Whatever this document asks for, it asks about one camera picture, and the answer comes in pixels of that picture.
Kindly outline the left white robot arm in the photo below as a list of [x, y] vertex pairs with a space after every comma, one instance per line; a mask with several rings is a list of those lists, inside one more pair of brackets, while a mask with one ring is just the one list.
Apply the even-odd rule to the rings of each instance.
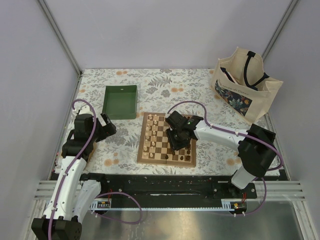
[[62, 146], [61, 169], [52, 197], [42, 217], [34, 218], [31, 229], [39, 240], [78, 240], [82, 222], [95, 197], [107, 195], [109, 186], [101, 180], [86, 180], [78, 189], [80, 178], [96, 143], [116, 133], [109, 117], [101, 114], [102, 125], [92, 112], [84, 107], [74, 119], [74, 127]]

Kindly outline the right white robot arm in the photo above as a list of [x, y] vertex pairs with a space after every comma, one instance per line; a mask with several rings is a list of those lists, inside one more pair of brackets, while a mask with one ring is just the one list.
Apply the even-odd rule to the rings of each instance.
[[247, 185], [265, 176], [277, 153], [273, 142], [276, 134], [256, 124], [250, 129], [210, 126], [203, 117], [186, 117], [173, 111], [165, 118], [166, 130], [172, 151], [187, 147], [191, 140], [209, 141], [236, 150], [242, 166], [233, 174], [228, 184], [228, 194], [239, 198]]

